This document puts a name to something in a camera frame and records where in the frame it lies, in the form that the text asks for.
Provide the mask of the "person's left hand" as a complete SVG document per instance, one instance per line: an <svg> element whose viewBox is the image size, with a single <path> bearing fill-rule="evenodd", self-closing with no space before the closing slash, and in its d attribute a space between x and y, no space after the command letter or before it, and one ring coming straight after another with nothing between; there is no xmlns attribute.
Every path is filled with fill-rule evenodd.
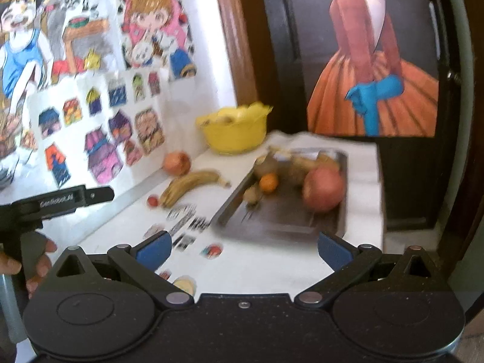
<svg viewBox="0 0 484 363"><path fill-rule="evenodd" d="M35 265L34 275L26 280L25 286L28 291L29 298L33 296L36 289L44 281L47 273L52 268L52 262L47 256L48 253L53 253L57 250L57 245L49 238L46 241L43 254L38 258ZM15 275L21 271L22 264L8 256L4 251L1 251L0 258L0 273L5 275Z"/></svg>

